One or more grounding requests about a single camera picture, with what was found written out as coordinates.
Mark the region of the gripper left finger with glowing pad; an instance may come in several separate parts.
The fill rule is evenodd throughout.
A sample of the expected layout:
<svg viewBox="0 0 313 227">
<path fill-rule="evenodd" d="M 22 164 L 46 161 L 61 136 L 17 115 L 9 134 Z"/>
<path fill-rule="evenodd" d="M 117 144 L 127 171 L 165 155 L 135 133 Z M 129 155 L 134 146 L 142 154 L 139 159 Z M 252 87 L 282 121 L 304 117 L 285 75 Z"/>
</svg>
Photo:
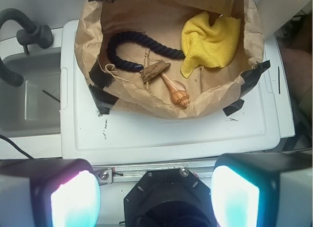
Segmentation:
<svg viewBox="0 0 313 227">
<path fill-rule="evenodd" d="M 84 159 L 6 159 L 0 162 L 2 227 L 93 227 L 100 187 Z"/>
</svg>

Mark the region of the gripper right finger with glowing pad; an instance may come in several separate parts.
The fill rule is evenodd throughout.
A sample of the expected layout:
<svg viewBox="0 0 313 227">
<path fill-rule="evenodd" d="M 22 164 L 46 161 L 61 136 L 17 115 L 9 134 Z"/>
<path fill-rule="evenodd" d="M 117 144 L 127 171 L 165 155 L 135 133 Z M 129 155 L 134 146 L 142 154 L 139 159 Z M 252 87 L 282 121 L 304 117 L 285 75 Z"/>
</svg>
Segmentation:
<svg viewBox="0 0 313 227">
<path fill-rule="evenodd" d="M 311 152 L 227 153 L 215 162 L 211 201 L 221 227 L 311 227 Z"/>
</svg>

